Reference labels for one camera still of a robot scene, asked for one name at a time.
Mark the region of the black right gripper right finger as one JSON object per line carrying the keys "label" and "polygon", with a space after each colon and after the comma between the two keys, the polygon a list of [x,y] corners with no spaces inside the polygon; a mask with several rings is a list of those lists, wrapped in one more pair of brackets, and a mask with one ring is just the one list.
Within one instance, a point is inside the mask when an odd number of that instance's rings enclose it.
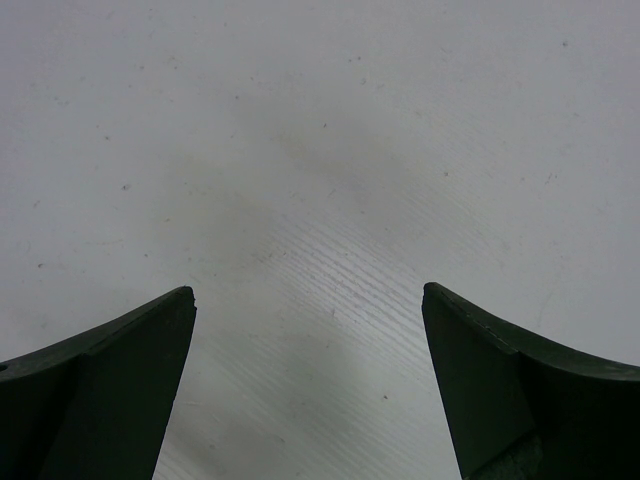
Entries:
{"label": "black right gripper right finger", "polygon": [[638,478],[638,367],[561,345],[435,282],[422,314],[462,478]]}

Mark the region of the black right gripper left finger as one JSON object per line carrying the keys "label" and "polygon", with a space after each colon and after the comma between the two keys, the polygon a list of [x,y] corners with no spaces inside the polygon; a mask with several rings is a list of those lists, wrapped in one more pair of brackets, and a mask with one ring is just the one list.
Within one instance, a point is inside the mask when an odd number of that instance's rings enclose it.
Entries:
{"label": "black right gripper left finger", "polygon": [[196,319],[176,288],[1,364],[4,479],[153,477]]}

